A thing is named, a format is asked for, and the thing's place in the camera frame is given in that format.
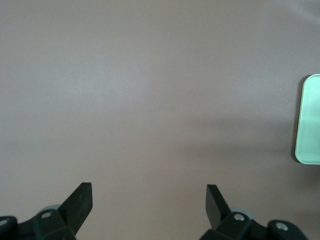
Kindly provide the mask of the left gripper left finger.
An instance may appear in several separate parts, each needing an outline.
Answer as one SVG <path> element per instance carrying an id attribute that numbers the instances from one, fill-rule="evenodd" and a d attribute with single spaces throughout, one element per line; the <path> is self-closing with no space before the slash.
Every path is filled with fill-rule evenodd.
<path id="1" fill-rule="evenodd" d="M 75 240 L 93 208 L 90 182 L 81 183 L 59 206 L 47 207 L 18 225 L 20 240 Z"/>

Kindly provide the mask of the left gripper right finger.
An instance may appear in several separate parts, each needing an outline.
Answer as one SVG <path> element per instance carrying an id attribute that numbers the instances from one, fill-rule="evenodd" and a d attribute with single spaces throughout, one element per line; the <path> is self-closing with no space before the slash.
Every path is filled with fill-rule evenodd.
<path id="1" fill-rule="evenodd" d="M 205 211 L 211 226 L 202 240 L 268 240 L 267 228 L 245 213 L 231 211 L 217 185 L 206 187 Z"/>

